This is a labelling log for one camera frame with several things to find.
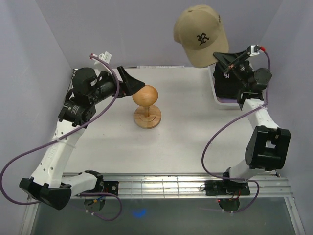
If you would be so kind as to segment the black NY baseball cap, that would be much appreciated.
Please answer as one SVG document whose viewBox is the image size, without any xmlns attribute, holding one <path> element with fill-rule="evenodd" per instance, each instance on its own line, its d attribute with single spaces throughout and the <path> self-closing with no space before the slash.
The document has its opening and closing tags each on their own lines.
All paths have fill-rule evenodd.
<svg viewBox="0 0 313 235">
<path fill-rule="evenodd" d="M 225 74 L 216 63 L 213 77 L 215 78 L 214 89 L 218 98 L 237 99 L 243 84 L 232 71 Z"/>
</svg>

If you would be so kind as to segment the tan baseball cap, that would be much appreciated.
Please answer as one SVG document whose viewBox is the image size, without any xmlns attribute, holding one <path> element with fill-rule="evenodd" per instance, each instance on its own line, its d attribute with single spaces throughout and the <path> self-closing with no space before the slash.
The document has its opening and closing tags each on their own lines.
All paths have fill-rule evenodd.
<svg viewBox="0 0 313 235">
<path fill-rule="evenodd" d="M 173 34 L 174 41 L 181 44 L 189 62 L 196 68 L 216 63 L 215 52 L 229 52 L 223 20 L 209 5 L 185 9 L 176 20 Z"/>
</svg>

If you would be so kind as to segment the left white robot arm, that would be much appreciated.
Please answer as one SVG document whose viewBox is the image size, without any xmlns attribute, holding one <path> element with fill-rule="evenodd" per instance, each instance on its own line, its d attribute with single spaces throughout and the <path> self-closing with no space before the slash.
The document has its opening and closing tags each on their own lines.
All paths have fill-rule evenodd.
<svg viewBox="0 0 313 235">
<path fill-rule="evenodd" d="M 81 193 L 97 196 L 103 192 L 103 175 L 97 171 L 86 170 L 70 178 L 65 178 L 63 173 L 76 143 L 96 113 L 96 104 L 110 96 L 132 96 L 145 86 L 122 66 L 117 70 L 121 80 L 107 71 L 96 74 L 92 68 L 75 70 L 72 88 L 58 115 L 53 144 L 32 175 L 21 179 L 19 187 L 29 196 L 61 210 L 73 196 Z"/>
</svg>

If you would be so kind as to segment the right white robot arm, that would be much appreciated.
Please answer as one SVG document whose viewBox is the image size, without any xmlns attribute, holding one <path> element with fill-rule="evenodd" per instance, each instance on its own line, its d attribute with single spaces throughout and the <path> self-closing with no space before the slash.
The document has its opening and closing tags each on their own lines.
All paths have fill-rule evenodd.
<svg viewBox="0 0 313 235">
<path fill-rule="evenodd" d="M 248 117 L 253 133 L 245 150 L 245 158 L 226 171 L 221 189 L 233 194 L 242 182 L 265 171 L 282 169 L 288 152 L 291 133 L 280 128 L 267 111 L 267 91 L 272 74 L 267 68 L 254 70 L 249 57 L 258 55 L 264 48 L 251 46 L 238 53 L 215 52 L 218 66 L 225 74 L 234 74 L 242 87 L 237 95 L 237 104 Z"/>
</svg>

